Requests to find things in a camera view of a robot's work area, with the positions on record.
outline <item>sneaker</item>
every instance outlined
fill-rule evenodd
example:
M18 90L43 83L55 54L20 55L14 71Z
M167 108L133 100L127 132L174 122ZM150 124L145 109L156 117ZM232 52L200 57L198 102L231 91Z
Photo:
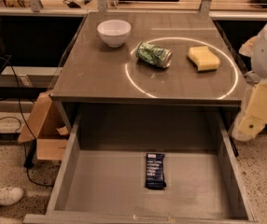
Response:
M21 188L4 188L0 189L0 205L12 205L17 203L23 196Z

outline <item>brown box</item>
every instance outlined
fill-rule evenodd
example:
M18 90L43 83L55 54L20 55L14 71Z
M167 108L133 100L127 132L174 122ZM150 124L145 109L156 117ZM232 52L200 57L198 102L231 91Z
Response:
M21 130L18 142L21 144L36 139L38 160L60 161L68 140L66 135L62 136L58 131L64 127L64 123L49 94L50 91L40 93L27 120L27 125L24 124Z

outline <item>desk surface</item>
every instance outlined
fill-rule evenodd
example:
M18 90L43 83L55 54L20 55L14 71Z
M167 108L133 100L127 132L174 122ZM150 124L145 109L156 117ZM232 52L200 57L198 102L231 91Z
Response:
M122 19L132 25L127 42L113 49L97 34L97 25ZM170 49L165 70L134 55L141 41ZM217 71L198 73L189 48L207 45L219 58ZM53 89L63 102L182 105L239 105L246 82L214 23L201 14L155 12L90 13Z

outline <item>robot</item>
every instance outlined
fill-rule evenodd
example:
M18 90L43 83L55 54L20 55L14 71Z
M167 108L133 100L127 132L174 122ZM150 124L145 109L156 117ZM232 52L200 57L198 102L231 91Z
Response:
M267 24L253 40L252 72L259 76L260 81L253 87L245 108L234 121L232 137L239 141L254 139L267 125Z

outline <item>yellow sponge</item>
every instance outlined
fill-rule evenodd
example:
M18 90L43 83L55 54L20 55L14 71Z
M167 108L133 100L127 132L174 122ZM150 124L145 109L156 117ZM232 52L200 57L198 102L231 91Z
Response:
M197 65L198 71L217 70L219 67L218 56L212 53L208 46L190 48L189 58Z

